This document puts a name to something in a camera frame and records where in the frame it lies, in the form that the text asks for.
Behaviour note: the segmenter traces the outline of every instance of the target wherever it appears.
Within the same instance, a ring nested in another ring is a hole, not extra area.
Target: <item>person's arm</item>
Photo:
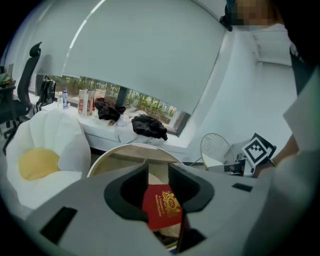
[[[295,155],[296,153],[298,153],[299,148],[297,145],[297,142],[295,140],[295,137],[293,135],[291,135],[291,137],[289,138],[288,142],[285,144],[284,148],[279,152],[279,154],[277,154],[272,161],[278,165],[282,159]],[[254,175],[253,177],[256,178],[259,176],[259,174],[261,173],[261,171],[263,171],[264,169],[270,168],[270,167],[274,167],[270,162],[261,165],[261,166],[257,166],[255,168],[254,171]]]

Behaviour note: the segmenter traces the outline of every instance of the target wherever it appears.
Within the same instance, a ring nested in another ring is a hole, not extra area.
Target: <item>trees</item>
[[[105,91],[105,97],[112,103],[116,103],[120,85],[93,79],[89,77],[74,76],[50,76],[56,82],[55,90],[68,91],[68,95],[78,97],[79,90],[88,89],[95,91],[97,89]],[[176,108],[164,103],[163,101],[150,97],[146,94],[129,89],[125,98],[124,105],[128,107],[136,107],[137,110],[145,111],[149,116],[160,120],[164,124],[169,124],[171,117],[176,112]]]

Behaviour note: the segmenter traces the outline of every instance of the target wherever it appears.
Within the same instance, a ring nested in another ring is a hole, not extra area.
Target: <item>yellow cushion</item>
[[[27,181],[41,179],[51,173],[60,171],[59,156],[51,149],[38,147],[30,149],[19,158],[19,171]]]

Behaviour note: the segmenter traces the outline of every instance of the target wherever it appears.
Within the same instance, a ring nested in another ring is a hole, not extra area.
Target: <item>red passport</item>
[[[169,185],[149,185],[144,193],[142,210],[148,215],[151,230],[181,223],[182,208]]]

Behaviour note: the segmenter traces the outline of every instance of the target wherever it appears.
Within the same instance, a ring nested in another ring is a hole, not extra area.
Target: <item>gold emblem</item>
[[[180,209],[178,209],[178,207],[180,207],[180,204],[175,198],[175,195],[173,193],[170,193],[170,191],[163,191],[162,197],[167,215],[169,217],[176,216],[177,213],[180,212]]]

